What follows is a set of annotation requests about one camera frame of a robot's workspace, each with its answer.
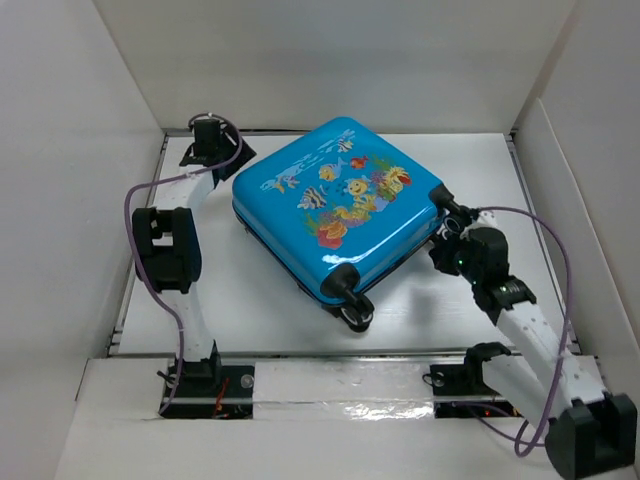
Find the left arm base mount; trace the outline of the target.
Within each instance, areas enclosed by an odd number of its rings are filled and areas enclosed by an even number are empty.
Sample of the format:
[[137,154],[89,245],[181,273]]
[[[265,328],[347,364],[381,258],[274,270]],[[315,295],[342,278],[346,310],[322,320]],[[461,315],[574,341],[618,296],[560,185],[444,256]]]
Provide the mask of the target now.
[[246,420],[253,417],[254,365],[223,365],[216,380],[184,373],[173,400],[165,385],[160,416],[179,420]]

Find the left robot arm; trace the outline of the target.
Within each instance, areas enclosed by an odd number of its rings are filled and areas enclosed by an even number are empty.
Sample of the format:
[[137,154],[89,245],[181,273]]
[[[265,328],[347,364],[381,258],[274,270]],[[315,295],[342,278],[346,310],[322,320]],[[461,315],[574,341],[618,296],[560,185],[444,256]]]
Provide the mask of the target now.
[[125,220],[136,274],[176,322],[176,362],[191,368],[188,384],[208,397],[222,387],[223,373],[197,294],[203,259],[195,213],[256,152],[221,116],[198,114],[188,121],[188,129],[193,141],[178,174],[133,187],[125,197]]

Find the blue hard-shell suitcase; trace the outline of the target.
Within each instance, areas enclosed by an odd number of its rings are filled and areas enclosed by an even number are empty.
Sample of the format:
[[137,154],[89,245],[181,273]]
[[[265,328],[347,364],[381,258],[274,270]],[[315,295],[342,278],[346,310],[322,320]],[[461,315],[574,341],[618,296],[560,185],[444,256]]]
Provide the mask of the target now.
[[349,117],[335,118],[236,175],[232,207],[300,289],[351,330],[366,293],[442,225],[452,195],[426,167]]

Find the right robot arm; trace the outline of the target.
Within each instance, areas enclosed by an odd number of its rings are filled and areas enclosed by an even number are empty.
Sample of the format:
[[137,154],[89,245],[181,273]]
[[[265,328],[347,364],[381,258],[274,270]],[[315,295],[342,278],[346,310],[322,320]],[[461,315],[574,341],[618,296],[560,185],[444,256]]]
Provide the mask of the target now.
[[582,368],[545,318],[531,289],[509,271],[504,234],[488,225],[443,231],[429,252],[435,268],[461,276],[475,304],[511,341],[469,348],[462,364],[434,367],[437,394],[497,394],[535,429],[564,479],[584,479],[634,464],[638,410]]

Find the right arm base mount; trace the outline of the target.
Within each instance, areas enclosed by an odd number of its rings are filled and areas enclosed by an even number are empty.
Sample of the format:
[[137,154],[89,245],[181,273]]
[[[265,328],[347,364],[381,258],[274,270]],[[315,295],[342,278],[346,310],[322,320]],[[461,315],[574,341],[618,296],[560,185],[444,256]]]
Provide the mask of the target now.
[[432,389],[437,419],[520,417],[508,401],[471,380],[463,364],[433,364],[422,380]]

